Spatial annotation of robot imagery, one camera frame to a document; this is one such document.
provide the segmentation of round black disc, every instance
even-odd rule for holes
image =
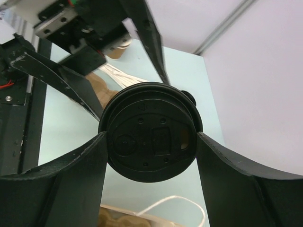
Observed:
[[[139,182],[159,182],[186,170],[196,157],[200,115],[183,92],[147,82],[119,92],[107,105],[99,132],[107,131],[108,163]]]

